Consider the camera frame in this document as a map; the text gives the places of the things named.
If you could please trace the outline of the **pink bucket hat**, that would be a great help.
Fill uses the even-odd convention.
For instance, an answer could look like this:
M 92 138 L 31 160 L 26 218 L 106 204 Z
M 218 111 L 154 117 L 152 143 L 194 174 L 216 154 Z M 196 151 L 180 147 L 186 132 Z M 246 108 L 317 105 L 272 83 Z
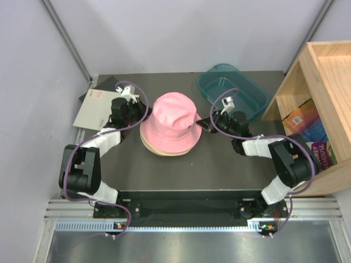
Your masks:
M 166 152 L 191 150 L 199 141 L 201 117 L 194 102 L 183 93 L 170 92 L 159 97 L 151 115 L 141 123 L 140 133 L 155 148 Z

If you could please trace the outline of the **beige black reversible hat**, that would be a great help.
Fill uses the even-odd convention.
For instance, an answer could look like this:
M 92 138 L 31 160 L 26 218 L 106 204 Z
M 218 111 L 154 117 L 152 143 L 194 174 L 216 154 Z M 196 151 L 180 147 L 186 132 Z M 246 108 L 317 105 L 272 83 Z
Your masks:
M 150 152 L 158 156 L 166 156 L 166 157 L 182 156 L 191 151 L 191 150 L 186 150 L 183 152 L 166 152 L 155 148 L 151 143 L 149 143 L 149 141 L 145 138 L 145 136 L 142 133 L 140 133 L 140 139 L 143 145 L 145 146 L 145 148 L 147 148 Z

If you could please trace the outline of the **cream bucket hat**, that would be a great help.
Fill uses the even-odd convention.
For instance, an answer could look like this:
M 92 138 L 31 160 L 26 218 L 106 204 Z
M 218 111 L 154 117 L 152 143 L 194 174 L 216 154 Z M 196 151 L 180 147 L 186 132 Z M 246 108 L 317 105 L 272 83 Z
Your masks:
M 172 152 L 165 152 L 165 151 L 160 151 L 158 149 L 149 149 L 150 152 L 158 155 L 158 156 L 164 156 L 164 157 L 176 157 L 176 156 L 182 156 L 185 155 L 187 153 L 190 152 L 190 150 L 187 151 L 183 151 L 183 152 L 176 152 L 176 153 L 172 153 Z

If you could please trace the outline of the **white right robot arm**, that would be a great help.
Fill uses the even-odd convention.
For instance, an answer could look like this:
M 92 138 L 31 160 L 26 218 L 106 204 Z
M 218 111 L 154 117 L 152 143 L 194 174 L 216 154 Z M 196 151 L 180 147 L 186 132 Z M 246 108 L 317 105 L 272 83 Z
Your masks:
M 216 110 L 210 117 L 196 122 L 209 133 L 229 134 L 234 151 L 242 156 L 270 158 L 277 176 L 266 186 L 257 198 L 256 211 L 263 217 L 276 210 L 276 204 L 297 186 L 321 172 L 321 164 L 299 134 L 285 138 L 253 136 L 249 121 L 241 111 L 231 116 Z

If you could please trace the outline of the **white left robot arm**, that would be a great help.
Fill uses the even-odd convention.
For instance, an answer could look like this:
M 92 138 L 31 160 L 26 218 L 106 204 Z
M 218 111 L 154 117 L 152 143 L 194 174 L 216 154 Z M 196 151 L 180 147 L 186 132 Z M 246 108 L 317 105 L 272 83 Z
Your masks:
M 78 145 L 64 148 L 59 187 L 65 198 L 68 192 L 76 193 L 93 201 L 106 203 L 105 210 L 112 217 L 124 212 L 124 204 L 118 200 L 119 192 L 101 178 L 101 158 L 127 137 L 129 130 L 139 125 L 151 113 L 151 108 L 139 98 L 115 98 L 111 102 L 111 115 L 104 127 Z

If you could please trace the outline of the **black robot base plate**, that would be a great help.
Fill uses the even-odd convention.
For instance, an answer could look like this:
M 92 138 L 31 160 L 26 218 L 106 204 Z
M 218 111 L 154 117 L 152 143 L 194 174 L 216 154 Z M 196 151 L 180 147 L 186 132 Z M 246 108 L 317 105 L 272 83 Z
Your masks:
M 273 222 L 288 215 L 285 201 L 262 206 L 259 190 L 122 191 L 119 204 L 132 227 L 245 226 L 248 219 Z

